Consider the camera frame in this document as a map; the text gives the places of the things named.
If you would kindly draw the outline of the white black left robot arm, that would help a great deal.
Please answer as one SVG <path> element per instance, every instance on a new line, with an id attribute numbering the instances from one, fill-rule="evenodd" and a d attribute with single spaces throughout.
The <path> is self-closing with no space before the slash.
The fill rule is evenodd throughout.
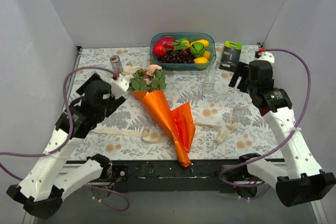
<path id="1" fill-rule="evenodd" d="M 6 193 L 10 198 L 30 215 L 47 220 L 86 183 L 111 180 L 115 176 L 112 161 L 102 154 L 87 157 L 84 164 L 63 176 L 59 173 L 88 133 L 125 102 L 128 88 L 129 82 L 120 73 L 114 74 L 111 82 L 93 74 L 56 122 L 42 157 L 19 184 L 9 186 Z"/>

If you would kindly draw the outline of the artificial flower bunch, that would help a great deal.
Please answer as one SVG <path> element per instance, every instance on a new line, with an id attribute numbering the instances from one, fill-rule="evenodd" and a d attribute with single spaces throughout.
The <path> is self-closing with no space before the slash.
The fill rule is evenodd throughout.
<path id="1" fill-rule="evenodd" d="M 166 72 L 159 65 L 151 64 L 143 69 L 128 63 L 122 74 L 129 80 L 131 91 L 153 92 L 166 88 Z"/>

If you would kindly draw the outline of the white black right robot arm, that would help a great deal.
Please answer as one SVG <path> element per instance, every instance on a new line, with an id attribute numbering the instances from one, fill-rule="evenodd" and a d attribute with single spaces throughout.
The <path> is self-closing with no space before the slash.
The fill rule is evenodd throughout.
<path id="1" fill-rule="evenodd" d="M 239 157 L 238 176 L 246 181 L 255 176 L 266 182 L 287 207 L 321 200 L 335 185 L 335 176 L 322 169 L 295 126 L 288 94 L 274 86 L 272 64 L 265 60 L 239 62 L 229 86 L 249 94 L 253 105 L 264 112 L 286 163 L 286 169 L 281 169 L 257 153 L 246 154 Z"/>

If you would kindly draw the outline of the orange paper bouquet wrap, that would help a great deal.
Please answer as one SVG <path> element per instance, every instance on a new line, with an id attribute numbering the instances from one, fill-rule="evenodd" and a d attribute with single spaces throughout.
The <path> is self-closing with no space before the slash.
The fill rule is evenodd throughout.
<path id="1" fill-rule="evenodd" d="M 132 94 L 141 102 L 155 123 L 173 140 L 181 166 L 189 167 L 191 161 L 188 154 L 195 134 L 190 103 L 184 103 L 171 110 L 163 90 L 133 91 Z"/>

